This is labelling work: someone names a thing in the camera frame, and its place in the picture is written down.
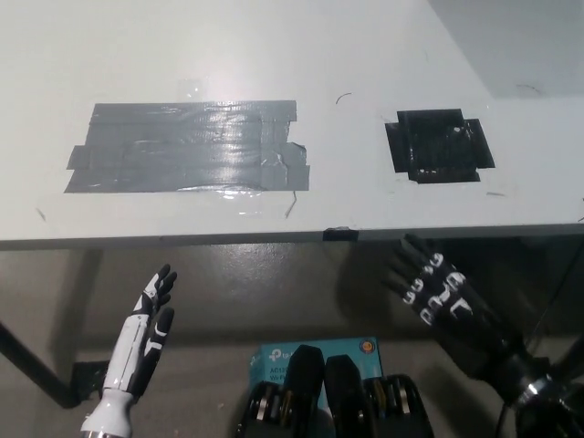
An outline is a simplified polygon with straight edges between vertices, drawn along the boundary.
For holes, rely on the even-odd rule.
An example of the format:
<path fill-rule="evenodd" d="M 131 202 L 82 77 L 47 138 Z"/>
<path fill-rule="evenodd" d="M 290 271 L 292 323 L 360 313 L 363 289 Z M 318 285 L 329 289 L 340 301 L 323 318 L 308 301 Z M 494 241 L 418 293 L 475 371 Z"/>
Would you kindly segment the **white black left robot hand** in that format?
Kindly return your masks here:
<path fill-rule="evenodd" d="M 103 390 L 137 401 L 146 392 L 170 333 L 174 309 L 167 306 L 177 274 L 163 266 L 141 291 L 114 347 Z"/>

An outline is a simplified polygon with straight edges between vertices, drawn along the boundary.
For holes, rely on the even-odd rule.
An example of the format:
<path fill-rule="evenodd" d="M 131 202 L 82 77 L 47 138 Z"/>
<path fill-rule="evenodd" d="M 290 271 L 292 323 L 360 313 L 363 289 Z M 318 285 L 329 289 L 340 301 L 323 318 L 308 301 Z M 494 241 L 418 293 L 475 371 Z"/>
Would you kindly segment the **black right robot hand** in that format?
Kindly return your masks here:
<path fill-rule="evenodd" d="M 391 249 L 382 280 L 429 327 L 467 376 L 485 380 L 516 355 L 523 336 L 499 317 L 461 269 L 415 235 Z"/>

